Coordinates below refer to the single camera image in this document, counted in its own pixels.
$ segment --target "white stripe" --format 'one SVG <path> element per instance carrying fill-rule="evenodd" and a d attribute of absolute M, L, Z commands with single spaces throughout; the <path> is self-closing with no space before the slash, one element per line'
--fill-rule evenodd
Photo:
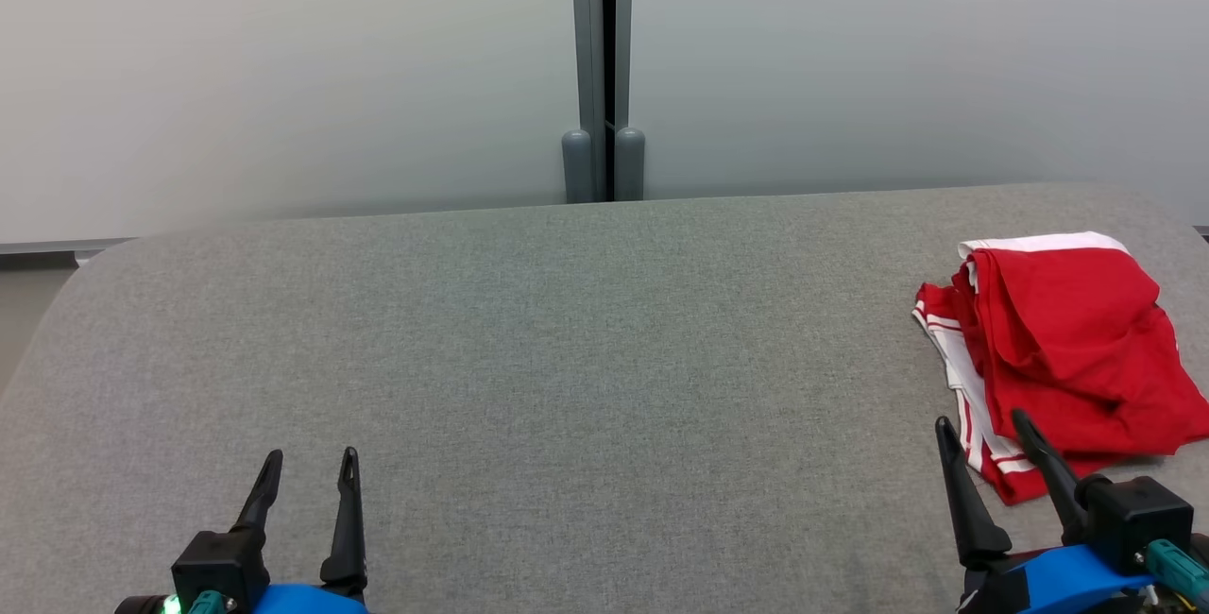
<path fill-rule="evenodd" d="M 1007 438 L 999 438 L 999 439 L 1003 440 L 1003 453 L 996 453 L 994 456 L 990 456 L 993 460 L 1000 462 L 1005 458 L 1016 458 L 1016 456 L 1024 456 L 1024 450 L 1022 450 L 1022 447 L 1018 444 Z"/>
<path fill-rule="evenodd" d="M 970 278 L 970 286 L 974 290 L 974 295 L 978 295 L 978 262 L 967 260 L 966 274 Z"/>
<path fill-rule="evenodd" d="M 1019 459 L 1019 460 L 1005 460 L 1003 463 L 996 463 L 995 468 L 999 468 L 1000 473 L 1007 475 L 1008 473 L 1028 473 L 1029 470 L 1034 470 L 1036 467 L 1029 463 L 1028 460 Z"/>
<path fill-rule="evenodd" d="M 924 335 L 927 335 L 927 338 L 932 340 L 932 347 L 935 347 L 936 352 L 938 352 L 941 354 L 941 360 L 944 363 L 944 373 L 945 373 L 945 378 L 947 378 L 945 384 L 949 387 L 950 390 L 960 389 L 960 387 L 961 387 L 960 383 L 959 384 L 954 384 L 954 376 L 953 376 L 951 371 L 949 370 L 949 359 L 947 359 L 945 355 L 944 355 L 944 348 L 941 347 L 939 340 L 937 340 L 936 335 L 932 334 L 931 326 L 927 325 L 927 322 L 925 320 L 922 313 L 919 313 L 919 309 L 922 309 L 922 308 L 912 309 L 910 315 L 915 317 L 915 322 L 919 322 L 919 325 L 922 326 L 922 329 L 924 329 Z"/>
<path fill-rule="evenodd" d="M 962 241 L 958 247 L 958 255 L 965 260 L 976 249 L 1011 249 L 1017 253 L 1041 253 L 1048 249 L 1118 249 L 1129 253 L 1121 241 L 1113 239 L 1112 236 L 1098 234 L 1095 231 L 1080 231 L 1077 234 L 1020 236 L 1018 239 Z"/>
<path fill-rule="evenodd" d="M 968 463 L 974 470 L 982 473 L 982 434 L 978 433 L 978 429 L 974 428 L 973 423 L 966 421 L 966 404 L 968 401 L 966 399 L 966 392 L 954 390 L 954 394 L 958 395 L 958 415 L 961 419 L 961 446 L 966 447 L 966 439 L 968 438 L 970 440 L 970 446 L 966 447 L 966 463 Z"/>
<path fill-rule="evenodd" d="M 926 324 L 944 324 L 945 326 L 958 326 L 958 329 L 960 329 L 960 326 L 961 326 L 961 323 L 958 322 L 955 318 L 937 317 L 933 313 L 925 313 L 924 320 L 925 320 L 925 325 Z"/>

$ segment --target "teal connector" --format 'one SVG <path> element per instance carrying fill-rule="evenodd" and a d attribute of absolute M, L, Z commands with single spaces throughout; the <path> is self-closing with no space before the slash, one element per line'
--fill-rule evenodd
<path fill-rule="evenodd" d="M 212 590 L 202 591 L 189 608 L 189 614 L 226 614 L 226 598 Z"/>
<path fill-rule="evenodd" d="M 1146 546 L 1146 568 L 1158 583 L 1188 598 L 1197 609 L 1209 610 L 1209 569 L 1167 539 Z"/>

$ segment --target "folded clothing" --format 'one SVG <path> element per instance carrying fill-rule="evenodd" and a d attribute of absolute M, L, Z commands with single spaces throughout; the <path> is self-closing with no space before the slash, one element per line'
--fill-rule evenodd
<path fill-rule="evenodd" d="M 967 241 L 951 286 L 914 315 L 944 357 L 967 460 L 1007 504 L 1045 493 L 1013 439 L 1024 409 L 1078 475 L 1209 436 L 1158 286 L 1123 244 L 1088 231 Z"/>

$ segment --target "gray fabric surface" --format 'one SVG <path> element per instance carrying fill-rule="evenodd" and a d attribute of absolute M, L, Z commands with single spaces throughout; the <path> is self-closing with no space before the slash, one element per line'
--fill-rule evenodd
<path fill-rule="evenodd" d="M 267 563 L 313 581 L 354 445 L 377 613 L 948 610 L 961 573 L 932 422 L 954 399 L 913 296 L 959 241 L 1082 230 L 1158 279 L 1209 384 L 1209 248 L 1097 185 L 122 244 L 70 279 L 0 398 L 0 602 L 163 592 L 270 447 Z M 1209 447 L 1115 474 L 1138 469 L 1209 508 Z M 1047 502 L 984 496 L 1018 549 L 1057 540 Z"/>

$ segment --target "white wall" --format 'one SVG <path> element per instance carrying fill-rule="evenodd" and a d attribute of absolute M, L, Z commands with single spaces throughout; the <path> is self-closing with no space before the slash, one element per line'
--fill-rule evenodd
<path fill-rule="evenodd" d="M 0 0 L 0 244 L 549 204 L 572 0 Z"/>
<path fill-rule="evenodd" d="M 1209 0 L 634 0 L 647 196 L 1109 179 L 1209 224 Z"/>

